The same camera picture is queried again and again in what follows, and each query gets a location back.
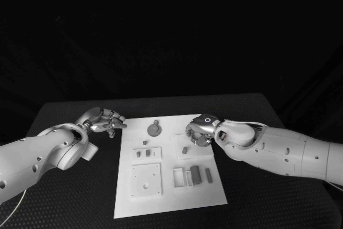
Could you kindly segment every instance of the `small cylinder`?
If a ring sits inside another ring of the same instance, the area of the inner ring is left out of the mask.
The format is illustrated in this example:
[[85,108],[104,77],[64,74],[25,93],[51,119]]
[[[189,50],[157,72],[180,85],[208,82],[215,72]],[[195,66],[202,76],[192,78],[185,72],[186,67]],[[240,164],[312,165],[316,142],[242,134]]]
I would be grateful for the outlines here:
[[188,154],[188,147],[185,146],[183,150],[182,150],[183,154]]
[[209,169],[205,170],[206,171],[206,176],[208,176],[208,180],[209,180],[209,183],[212,183],[212,176],[211,176],[211,172],[209,172]]
[[202,176],[201,176],[201,170],[199,166],[192,166],[191,167],[191,173],[192,173],[192,181],[193,184],[201,184],[202,183]]

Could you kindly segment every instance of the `screw hole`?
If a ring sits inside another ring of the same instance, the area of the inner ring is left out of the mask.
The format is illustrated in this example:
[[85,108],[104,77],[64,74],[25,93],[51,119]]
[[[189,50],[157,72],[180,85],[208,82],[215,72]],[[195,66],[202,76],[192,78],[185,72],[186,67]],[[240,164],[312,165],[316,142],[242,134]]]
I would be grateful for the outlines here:
[[32,166],[32,171],[36,173],[38,172],[38,165]]
[[5,189],[5,187],[6,187],[6,181],[3,180],[3,181],[0,182],[0,189]]

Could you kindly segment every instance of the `fabric surface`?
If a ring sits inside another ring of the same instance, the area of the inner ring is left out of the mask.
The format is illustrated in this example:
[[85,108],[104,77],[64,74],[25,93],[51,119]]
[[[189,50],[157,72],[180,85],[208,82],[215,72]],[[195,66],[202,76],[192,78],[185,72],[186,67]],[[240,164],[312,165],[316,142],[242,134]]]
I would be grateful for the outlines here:
[[[74,123],[93,107],[116,110],[127,118],[214,114],[235,121],[257,121],[284,128],[260,93],[48,103],[29,136],[51,126]],[[100,150],[88,162],[80,159],[67,171],[49,170],[28,189],[5,229],[316,229],[340,228],[342,215],[322,180],[273,174],[234,161],[214,143],[228,205],[114,219],[121,130],[93,133]],[[0,222],[22,194],[0,205]]]

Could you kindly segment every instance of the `black background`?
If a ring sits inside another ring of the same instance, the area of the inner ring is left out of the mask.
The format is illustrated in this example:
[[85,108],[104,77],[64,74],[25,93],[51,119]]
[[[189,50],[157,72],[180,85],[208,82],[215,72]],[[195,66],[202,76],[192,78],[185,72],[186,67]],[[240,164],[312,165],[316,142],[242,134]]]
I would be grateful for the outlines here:
[[46,102],[260,92],[289,129],[343,143],[342,1],[8,2],[0,142]]

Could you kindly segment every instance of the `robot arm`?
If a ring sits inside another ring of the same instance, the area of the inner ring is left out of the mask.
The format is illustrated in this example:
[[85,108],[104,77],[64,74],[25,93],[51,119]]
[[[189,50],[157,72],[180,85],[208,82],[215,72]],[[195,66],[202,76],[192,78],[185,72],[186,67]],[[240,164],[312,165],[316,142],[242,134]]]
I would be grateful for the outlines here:
[[206,147],[212,139],[237,161],[284,176],[310,177],[343,185],[343,145],[261,123],[225,120],[204,114],[186,127],[192,142]]
[[126,128],[126,118],[117,112],[93,108],[75,123],[48,128],[36,137],[26,137],[0,146],[0,204],[33,186],[44,173],[59,168],[67,170],[80,158],[91,160],[97,146],[88,134]]

